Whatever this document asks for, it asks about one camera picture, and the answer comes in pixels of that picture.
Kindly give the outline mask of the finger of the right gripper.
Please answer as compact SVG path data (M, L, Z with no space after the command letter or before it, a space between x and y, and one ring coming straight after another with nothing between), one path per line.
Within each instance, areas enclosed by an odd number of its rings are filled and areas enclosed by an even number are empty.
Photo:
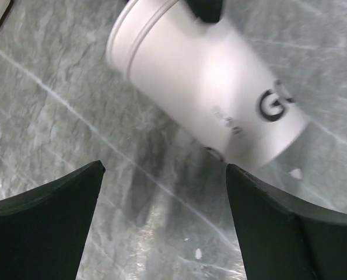
M196 18L204 23L217 23L222 17L224 0L187 0Z

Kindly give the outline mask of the white paper coffee cup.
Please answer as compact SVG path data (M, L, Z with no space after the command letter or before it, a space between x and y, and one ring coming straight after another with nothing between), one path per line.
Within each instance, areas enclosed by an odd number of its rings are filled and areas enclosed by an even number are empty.
M232 22L187 1L128 1L107 62L216 158L247 171L278 157L307 119Z

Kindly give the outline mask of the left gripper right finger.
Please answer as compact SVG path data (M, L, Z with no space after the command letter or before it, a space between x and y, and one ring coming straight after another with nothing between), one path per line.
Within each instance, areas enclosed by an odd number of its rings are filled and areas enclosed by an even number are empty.
M347 214L230 164L226 187L248 279L347 279Z

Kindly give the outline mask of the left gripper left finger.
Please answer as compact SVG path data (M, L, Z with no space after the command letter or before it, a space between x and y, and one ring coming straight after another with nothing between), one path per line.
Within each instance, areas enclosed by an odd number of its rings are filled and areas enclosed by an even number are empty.
M105 168L91 162L0 200L0 279L75 279Z

